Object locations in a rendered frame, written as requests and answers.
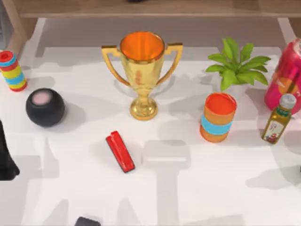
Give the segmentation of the green plant in white pot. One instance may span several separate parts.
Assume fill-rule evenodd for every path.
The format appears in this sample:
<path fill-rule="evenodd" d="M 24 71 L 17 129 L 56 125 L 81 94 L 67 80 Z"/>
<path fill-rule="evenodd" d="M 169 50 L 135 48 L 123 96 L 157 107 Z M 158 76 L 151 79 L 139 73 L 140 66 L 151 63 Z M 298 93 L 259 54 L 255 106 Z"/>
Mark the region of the green plant in white pot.
<path fill-rule="evenodd" d="M 207 57 L 215 64 L 208 66 L 205 70 L 207 73 L 219 74 L 221 92 L 240 97 L 245 88 L 249 85 L 253 86 L 255 81 L 268 85 L 265 74 L 268 72 L 266 65 L 271 60 L 270 57 L 251 57 L 254 48 L 252 43 L 247 43 L 239 48 L 230 37 L 222 39 L 222 42 L 222 51 Z"/>

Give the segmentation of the orange can with blue band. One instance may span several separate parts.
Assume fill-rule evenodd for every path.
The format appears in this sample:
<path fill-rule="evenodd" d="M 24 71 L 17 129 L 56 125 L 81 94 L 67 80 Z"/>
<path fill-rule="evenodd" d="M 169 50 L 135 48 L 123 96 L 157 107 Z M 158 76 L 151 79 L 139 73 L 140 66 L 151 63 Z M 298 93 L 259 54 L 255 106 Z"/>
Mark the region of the orange can with blue band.
<path fill-rule="evenodd" d="M 219 143 L 228 136 L 237 109 L 235 99 L 224 92 L 210 94 L 204 104 L 200 120 L 200 134 L 212 143 Z"/>

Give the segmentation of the red stapler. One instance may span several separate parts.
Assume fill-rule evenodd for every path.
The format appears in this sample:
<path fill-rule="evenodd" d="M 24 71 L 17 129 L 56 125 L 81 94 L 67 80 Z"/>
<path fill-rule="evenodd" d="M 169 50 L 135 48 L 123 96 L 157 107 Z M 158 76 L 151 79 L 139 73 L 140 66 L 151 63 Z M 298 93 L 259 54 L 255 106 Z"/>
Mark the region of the red stapler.
<path fill-rule="evenodd" d="M 111 132 L 110 135 L 106 137 L 106 142 L 124 173 L 135 169 L 135 164 L 128 149 L 117 131 Z"/>

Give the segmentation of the black round speaker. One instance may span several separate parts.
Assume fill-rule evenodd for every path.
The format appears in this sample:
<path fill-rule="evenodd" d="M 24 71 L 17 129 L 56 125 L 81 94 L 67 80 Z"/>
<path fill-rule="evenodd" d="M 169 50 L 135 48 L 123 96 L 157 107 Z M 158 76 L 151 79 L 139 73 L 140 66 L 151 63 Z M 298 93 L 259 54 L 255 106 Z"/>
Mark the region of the black round speaker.
<path fill-rule="evenodd" d="M 28 96 L 25 109 L 33 123 L 41 127 L 52 127 L 63 118 L 65 104 L 62 96 L 55 90 L 40 88 Z"/>

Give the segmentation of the gold trophy cup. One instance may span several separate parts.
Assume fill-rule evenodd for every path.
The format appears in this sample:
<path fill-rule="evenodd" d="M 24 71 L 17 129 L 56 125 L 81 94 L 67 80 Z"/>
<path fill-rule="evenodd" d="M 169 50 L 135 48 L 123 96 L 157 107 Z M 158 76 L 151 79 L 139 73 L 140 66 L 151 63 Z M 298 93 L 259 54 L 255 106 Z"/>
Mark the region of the gold trophy cup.
<path fill-rule="evenodd" d="M 170 69 L 161 77 L 164 56 L 176 52 Z M 119 46 L 102 46 L 102 56 L 114 77 L 131 87 L 138 95 L 130 105 L 131 115 L 141 121 L 154 118 L 158 113 L 156 101 L 149 96 L 152 90 L 166 81 L 176 69 L 183 51 L 182 43 L 165 44 L 163 39 L 149 31 L 136 31 L 126 35 Z M 113 67 L 109 54 L 120 57 L 126 78 Z"/>

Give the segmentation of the wooden shelf unit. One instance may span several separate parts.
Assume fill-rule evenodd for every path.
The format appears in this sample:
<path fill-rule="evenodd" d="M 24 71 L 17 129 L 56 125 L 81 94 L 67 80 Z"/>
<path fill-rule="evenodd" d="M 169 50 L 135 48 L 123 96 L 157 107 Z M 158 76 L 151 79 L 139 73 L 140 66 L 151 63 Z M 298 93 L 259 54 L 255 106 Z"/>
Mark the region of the wooden shelf unit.
<path fill-rule="evenodd" d="M 13 26 L 8 49 L 21 53 L 38 38 L 38 55 L 49 47 L 99 47 L 113 45 L 135 30 L 159 33 L 168 42 L 196 45 L 206 26 L 241 27 L 261 23 L 275 28 L 273 18 L 287 18 L 301 37 L 301 0 L 0 0 Z"/>

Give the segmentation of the small olive oil bottle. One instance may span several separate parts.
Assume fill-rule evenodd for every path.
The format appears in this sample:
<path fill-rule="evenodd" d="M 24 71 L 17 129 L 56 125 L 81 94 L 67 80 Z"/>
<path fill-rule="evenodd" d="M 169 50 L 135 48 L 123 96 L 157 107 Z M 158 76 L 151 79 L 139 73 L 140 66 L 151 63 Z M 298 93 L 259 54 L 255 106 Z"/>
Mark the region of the small olive oil bottle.
<path fill-rule="evenodd" d="M 297 102 L 293 94 L 281 96 L 278 106 L 272 111 L 266 124 L 262 139 L 270 144 L 276 144 L 288 125 L 292 109 Z"/>

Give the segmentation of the dark grey flat object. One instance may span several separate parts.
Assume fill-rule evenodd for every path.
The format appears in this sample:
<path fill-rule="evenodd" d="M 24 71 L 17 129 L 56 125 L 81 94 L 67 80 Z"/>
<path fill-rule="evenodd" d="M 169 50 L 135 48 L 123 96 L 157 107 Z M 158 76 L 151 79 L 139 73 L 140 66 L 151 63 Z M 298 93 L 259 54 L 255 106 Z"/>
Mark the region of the dark grey flat object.
<path fill-rule="evenodd" d="M 101 226 L 101 224 L 100 222 L 89 218 L 78 217 L 74 226 Z"/>

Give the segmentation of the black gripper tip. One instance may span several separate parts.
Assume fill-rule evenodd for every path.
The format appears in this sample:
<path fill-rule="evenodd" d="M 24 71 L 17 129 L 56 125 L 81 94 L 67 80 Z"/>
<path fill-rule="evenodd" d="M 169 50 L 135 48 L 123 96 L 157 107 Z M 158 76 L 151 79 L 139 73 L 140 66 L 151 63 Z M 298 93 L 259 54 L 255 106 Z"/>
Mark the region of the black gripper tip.
<path fill-rule="evenodd" d="M 20 170 L 12 159 L 0 120 L 0 181 L 10 181 L 20 174 Z"/>

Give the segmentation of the stack of coloured rings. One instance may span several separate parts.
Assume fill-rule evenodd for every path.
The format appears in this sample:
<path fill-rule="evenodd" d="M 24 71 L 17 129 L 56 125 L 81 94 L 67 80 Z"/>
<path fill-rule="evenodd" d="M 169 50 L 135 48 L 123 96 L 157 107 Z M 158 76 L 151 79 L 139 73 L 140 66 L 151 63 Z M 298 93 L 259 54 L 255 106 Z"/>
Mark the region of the stack of coloured rings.
<path fill-rule="evenodd" d="M 12 91 L 19 92 L 26 88 L 27 80 L 12 51 L 0 51 L 0 72 Z"/>

